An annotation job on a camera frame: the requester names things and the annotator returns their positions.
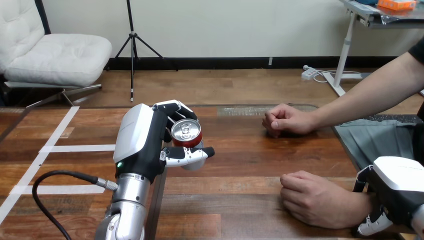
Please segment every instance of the black cable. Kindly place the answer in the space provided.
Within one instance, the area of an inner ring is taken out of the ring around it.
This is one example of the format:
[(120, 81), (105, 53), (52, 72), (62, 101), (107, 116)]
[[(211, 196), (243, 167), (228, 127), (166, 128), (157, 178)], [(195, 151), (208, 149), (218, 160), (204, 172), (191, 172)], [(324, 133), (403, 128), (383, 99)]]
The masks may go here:
[(67, 171), (67, 170), (55, 170), (55, 171), (49, 171), (41, 175), (37, 180), (35, 180), (34, 185), (32, 186), (32, 198), (34, 198), (35, 203), (40, 208), (40, 210), (44, 213), (44, 215), (60, 230), (60, 232), (63, 234), (63, 236), (66, 238), (66, 240), (71, 240), (71, 237), (66, 232), (64, 227), (56, 220), (56, 218), (47, 210), (47, 208), (41, 203), (39, 196), (37, 194), (37, 188), (39, 187), (40, 183), (53, 175), (68, 175), (72, 176), (77, 179), (81, 179), (84, 181), (87, 181), (92, 184), (96, 184), (98, 181), (97, 176), (90, 176), (81, 172), (76, 171)]

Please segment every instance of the white cushion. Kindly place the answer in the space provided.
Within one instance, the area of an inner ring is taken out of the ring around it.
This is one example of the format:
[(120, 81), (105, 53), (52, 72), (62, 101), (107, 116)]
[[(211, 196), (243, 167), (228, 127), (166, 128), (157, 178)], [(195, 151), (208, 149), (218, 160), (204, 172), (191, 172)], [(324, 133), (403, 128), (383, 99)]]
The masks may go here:
[(100, 36), (49, 34), (13, 60), (4, 76), (10, 82), (84, 87), (99, 78), (111, 52), (112, 44)]
[(0, 0), (0, 74), (44, 36), (34, 0)]

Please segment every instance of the robotic hand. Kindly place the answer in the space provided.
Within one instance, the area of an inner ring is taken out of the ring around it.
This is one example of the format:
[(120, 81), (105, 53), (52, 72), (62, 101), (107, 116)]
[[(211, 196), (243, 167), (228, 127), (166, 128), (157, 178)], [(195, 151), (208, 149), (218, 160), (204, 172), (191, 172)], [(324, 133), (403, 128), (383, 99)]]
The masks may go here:
[(415, 231), (424, 240), (424, 167), (417, 161), (382, 156), (361, 170), (354, 192), (374, 192), (380, 206), (353, 232), (370, 236), (395, 227), (396, 232)]
[(181, 119), (197, 116), (177, 100), (139, 104), (123, 117), (116, 140), (113, 160), (117, 188), (112, 204), (98, 226), (96, 240), (143, 240), (149, 187), (165, 167), (184, 166), (212, 157), (212, 147), (165, 147), (171, 142), (169, 130)]

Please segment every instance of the black tripod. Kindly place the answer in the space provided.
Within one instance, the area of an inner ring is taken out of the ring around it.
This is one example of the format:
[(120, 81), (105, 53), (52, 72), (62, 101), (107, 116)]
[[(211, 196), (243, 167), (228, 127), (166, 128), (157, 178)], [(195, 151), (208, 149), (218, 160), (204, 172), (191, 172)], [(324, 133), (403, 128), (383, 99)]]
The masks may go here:
[[(130, 0), (126, 0), (126, 8), (128, 9), (128, 17), (129, 17), (129, 28), (131, 29), (131, 33), (129, 34), (129, 37), (126, 39), (125, 43), (123, 44), (123, 46), (120, 48), (118, 54), (115, 56), (115, 60), (119, 57), (119, 55), (121, 54), (122, 50), (124, 50), (125, 46), (127, 45), (128, 41), (131, 40), (131, 97), (130, 97), (130, 101), (133, 102), (134, 100), (134, 57), (135, 57), (135, 61), (139, 60), (139, 57), (137, 56), (137, 47), (136, 47), (136, 39), (140, 40), (144, 45), (146, 45), (146, 47), (148, 47), (150, 50), (152, 50), (161, 60), (164, 59), (164, 57), (162, 55), (160, 55), (157, 51), (155, 51), (151, 46), (149, 46), (145, 41), (143, 41), (143, 39), (141, 39), (137, 33), (134, 32), (134, 27), (133, 27), (133, 15), (131, 14), (131, 5), (130, 5)], [(178, 71), (177, 66), (175, 66), (174, 64), (172, 64), (173, 67), (175, 68), (176, 71)]]

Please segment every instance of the gray cloth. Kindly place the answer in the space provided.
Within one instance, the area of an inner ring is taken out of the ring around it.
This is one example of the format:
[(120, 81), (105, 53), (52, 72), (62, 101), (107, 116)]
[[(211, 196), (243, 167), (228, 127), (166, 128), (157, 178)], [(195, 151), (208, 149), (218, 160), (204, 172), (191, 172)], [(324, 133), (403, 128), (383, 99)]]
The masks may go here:
[(415, 123), (396, 120), (359, 119), (336, 126), (335, 129), (358, 167), (363, 169), (382, 156), (414, 159), (414, 126)]

